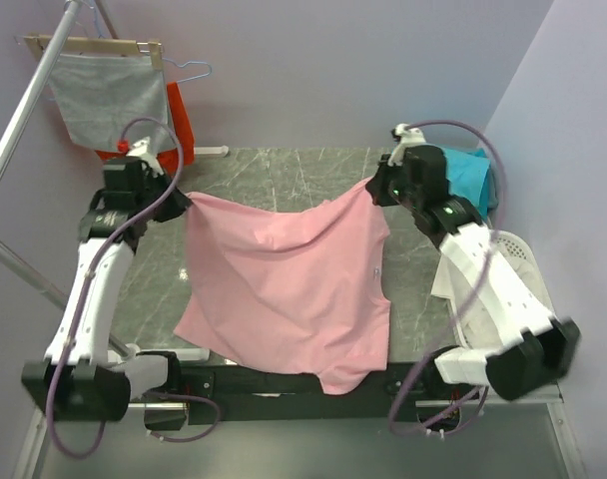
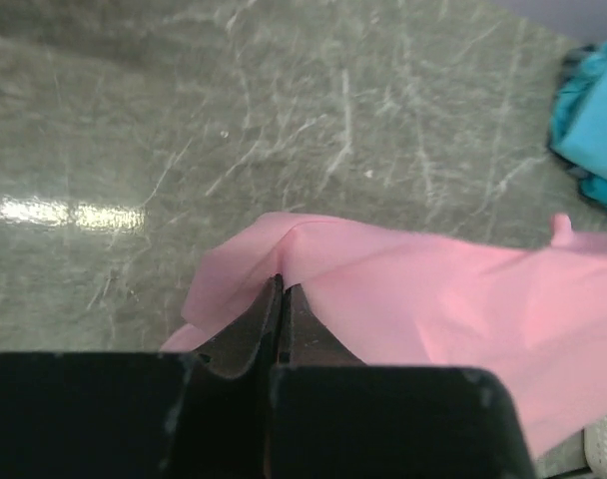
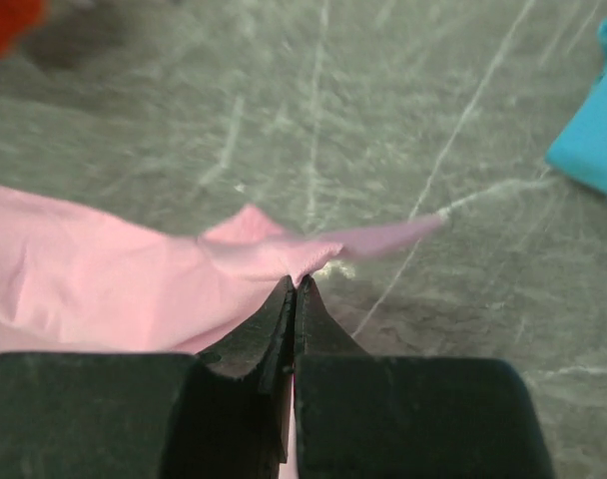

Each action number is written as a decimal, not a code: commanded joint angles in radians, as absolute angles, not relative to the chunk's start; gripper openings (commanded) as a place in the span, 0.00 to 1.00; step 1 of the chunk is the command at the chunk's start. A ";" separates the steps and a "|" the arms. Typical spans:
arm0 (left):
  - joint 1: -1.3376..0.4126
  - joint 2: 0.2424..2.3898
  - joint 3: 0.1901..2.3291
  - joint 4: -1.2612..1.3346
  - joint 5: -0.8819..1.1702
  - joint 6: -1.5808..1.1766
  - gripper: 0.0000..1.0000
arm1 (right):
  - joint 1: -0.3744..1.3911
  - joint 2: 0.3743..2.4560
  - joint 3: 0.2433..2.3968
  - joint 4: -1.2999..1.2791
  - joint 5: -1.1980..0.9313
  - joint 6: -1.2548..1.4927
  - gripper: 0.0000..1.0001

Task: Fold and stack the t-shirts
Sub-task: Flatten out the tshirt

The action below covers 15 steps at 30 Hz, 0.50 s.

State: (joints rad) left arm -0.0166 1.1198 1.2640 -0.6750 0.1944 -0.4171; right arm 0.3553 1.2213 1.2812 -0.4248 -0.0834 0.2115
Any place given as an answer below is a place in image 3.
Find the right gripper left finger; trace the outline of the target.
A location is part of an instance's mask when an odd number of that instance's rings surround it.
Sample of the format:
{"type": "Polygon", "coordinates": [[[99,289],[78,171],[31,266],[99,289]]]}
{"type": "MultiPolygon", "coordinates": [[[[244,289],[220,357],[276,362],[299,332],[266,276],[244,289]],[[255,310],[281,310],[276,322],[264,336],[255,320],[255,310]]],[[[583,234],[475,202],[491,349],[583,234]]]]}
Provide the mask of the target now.
{"type": "Polygon", "coordinates": [[[203,352],[0,353],[0,478],[275,478],[296,293],[203,352]]]}

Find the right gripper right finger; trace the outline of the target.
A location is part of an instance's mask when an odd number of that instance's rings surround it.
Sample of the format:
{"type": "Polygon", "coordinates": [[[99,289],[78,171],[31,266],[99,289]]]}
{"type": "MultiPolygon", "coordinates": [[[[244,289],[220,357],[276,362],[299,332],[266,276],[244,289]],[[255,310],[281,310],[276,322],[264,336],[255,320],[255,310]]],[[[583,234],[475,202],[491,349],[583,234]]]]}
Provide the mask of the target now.
{"type": "Polygon", "coordinates": [[[297,466],[302,478],[549,478],[529,391],[507,362],[366,353],[298,288],[297,466]]]}

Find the pink t shirt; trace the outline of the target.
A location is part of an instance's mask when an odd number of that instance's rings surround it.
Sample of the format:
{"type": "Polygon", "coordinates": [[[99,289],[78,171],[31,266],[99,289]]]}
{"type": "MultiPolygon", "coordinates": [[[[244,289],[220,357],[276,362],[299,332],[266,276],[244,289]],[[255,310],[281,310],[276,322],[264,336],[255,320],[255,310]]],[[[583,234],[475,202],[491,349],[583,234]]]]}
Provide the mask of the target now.
{"type": "Polygon", "coordinates": [[[0,186],[0,351],[199,352],[329,261],[401,249],[443,221],[303,238],[247,205],[173,237],[0,186]]]}

